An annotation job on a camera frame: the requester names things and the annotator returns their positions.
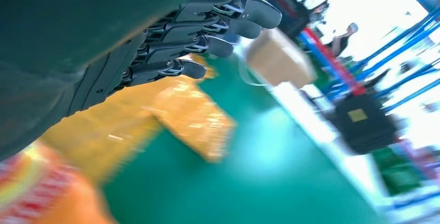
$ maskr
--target person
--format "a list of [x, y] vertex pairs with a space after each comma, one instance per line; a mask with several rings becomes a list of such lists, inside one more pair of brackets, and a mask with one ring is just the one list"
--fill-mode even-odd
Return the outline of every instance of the person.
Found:
[[343, 35], [336, 36], [333, 38], [333, 41], [326, 44], [332, 54], [336, 57], [338, 57], [348, 46], [348, 40], [349, 38], [358, 31], [358, 25], [355, 23], [351, 23], [347, 27], [347, 32]]

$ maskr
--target red metal bar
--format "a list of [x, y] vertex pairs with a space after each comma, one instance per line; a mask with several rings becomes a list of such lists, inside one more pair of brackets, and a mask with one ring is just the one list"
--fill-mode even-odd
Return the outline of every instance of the red metal bar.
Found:
[[365, 88], [360, 86], [354, 79], [354, 76], [342, 64], [336, 61], [334, 55], [328, 50], [326, 46], [322, 45], [321, 41], [319, 41], [319, 38], [315, 35], [315, 33], [308, 27], [306, 27], [303, 31], [307, 33], [310, 38], [313, 39], [318, 50], [327, 58], [333, 69], [341, 76], [341, 79], [344, 80], [344, 83], [348, 85], [353, 94], [364, 94]]

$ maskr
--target green floor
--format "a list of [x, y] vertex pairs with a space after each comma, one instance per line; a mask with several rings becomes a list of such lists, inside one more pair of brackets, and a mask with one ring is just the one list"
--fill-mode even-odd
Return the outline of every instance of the green floor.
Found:
[[121, 224], [384, 223], [235, 60], [214, 64], [201, 87], [238, 123], [228, 156], [206, 164], [164, 131], [104, 187]]

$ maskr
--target yellow label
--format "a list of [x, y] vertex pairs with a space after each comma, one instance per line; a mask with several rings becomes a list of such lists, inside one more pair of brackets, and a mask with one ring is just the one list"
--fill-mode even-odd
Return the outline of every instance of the yellow label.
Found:
[[350, 116], [351, 121], [358, 122], [361, 120], [368, 119], [367, 115], [362, 109], [356, 109], [348, 112], [348, 116]]

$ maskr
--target cardboard box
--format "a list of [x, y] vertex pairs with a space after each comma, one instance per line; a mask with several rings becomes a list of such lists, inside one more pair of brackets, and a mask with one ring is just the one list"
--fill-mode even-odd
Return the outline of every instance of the cardboard box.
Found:
[[290, 81], [296, 88], [313, 83], [316, 74], [308, 56], [278, 28], [264, 30], [246, 56], [249, 67], [269, 84]]

